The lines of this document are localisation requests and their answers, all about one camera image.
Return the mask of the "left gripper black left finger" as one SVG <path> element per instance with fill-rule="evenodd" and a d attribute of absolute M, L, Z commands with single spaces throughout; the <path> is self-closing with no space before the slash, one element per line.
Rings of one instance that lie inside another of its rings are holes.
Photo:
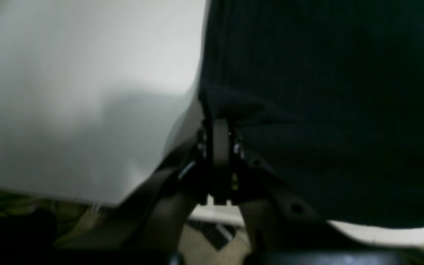
<path fill-rule="evenodd" d="M 184 224 L 205 203 L 216 122 L 206 119 L 194 138 L 171 151 L 158 168 L 98 226 L 57 246 L 59 258 L 102 265 L 182 264 Z"/>

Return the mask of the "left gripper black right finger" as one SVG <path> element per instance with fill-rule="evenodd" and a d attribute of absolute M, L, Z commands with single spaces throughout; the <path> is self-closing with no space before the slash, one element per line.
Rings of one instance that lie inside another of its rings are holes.
<path fill-rule="evenodd" d="M 247 160 L 226 120 L 214 121 L 214 204 L 239 207 L 252 246 L 245 265 L 424 265 L 415 248 L 374 247 L 328 224 L 261 158 Z"/>

